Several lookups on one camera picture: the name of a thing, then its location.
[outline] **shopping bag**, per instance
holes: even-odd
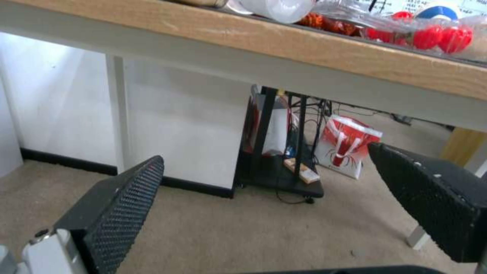
[[[320,165],[358,179],[367,144],[379,142],[382,132],[353,118],[332,115],[319,138],[315,155]]]
[[[252,96],[247,106],[247,115],[243,127],[243,150],[252,153],[257,139],[257,131],[261,121],[265,95],[260,94],[260,87],[252,87]],[[262,154],[266,156],[283,155],[286,149],[286,139],[290,111],[286,100],[277,96],[274,102],[267,134],[265,136]]]
[[[250,145],[252,150],[255,147],[255,140],[257,139],[257,131],[261,121],[262,109],[264,106],[265,95],[256,94],[254,103],[254,122],[252,127],[252,134],[250,135]],[[267,135],[265,136],[264,148],[262,154],[265,155],[283,155],[286,149],[287,126],[288,126],[289,110],[286,102],[281,97],[276,97],[274,108],[272,109],[271,119],[267,127]]]

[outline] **small box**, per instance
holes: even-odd
[[[294,172],[294,167],[296,166],[296,159],[286,159],[284,160],[284,166],[286,166],[289,170]],[[309,167],[301,164],[300,166],[300,179],[303,180],[306,184],[310,184],[312,182],[319,181],[319,175],[316,174],[313,170]]]

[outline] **black shelf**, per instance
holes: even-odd
[[[299,178],[299,166],[301,163],[304,163],[307,167],[316,172],[315,165],[313,164],[313,152],[307,147],[304,140],[304,119],[307,96],[291,92],[287,93],[289,108],[291,108],[292,105],[292,97],[300,98],[299,128],[297,131],[290,130],[287,138],[288,142],[291,139],[297,140],[297,142],[295,142],[297,150],[295,170],[290,171],[283,165],[284,156],[262,156],[267,128],[277,94],[277,89],[263,87],[262,94],[265,94],[265,101],[257,129],[255,147],[252,153],[246,153],[243,150],[240,150],[235,171],[235,183],[243,186],[255,185],[273,188],[302,195],[304,197],[321,198],[323,197],[323,187],[320,181],[305,184]]]
[[[310,157],[311,151],[306,145],[303,145],[303,148],[302,162],[316,172],[315,165]],[[277,188],[280,191],[313,198],[323,197],[324,194],[321,181],[316,181],[308,185],[300,179],[296,179],[293,172],[282,164],[282,157],[283,156],[262,156],[260,168],[252,177],[250,172],[252,155],[240,151],[235,173],[236,182],[241,185],[253,185],[272,189]]]

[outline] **plastic cup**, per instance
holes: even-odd
[[[247,10],[281,23],[294,23],[305,17],[316,0],[239,0]]]

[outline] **blue and white roll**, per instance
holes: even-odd
[[[445,19],[456,21],[462,16],[462,12],[454,3],[447,1],[433,1],[418,9],[415,18]]]

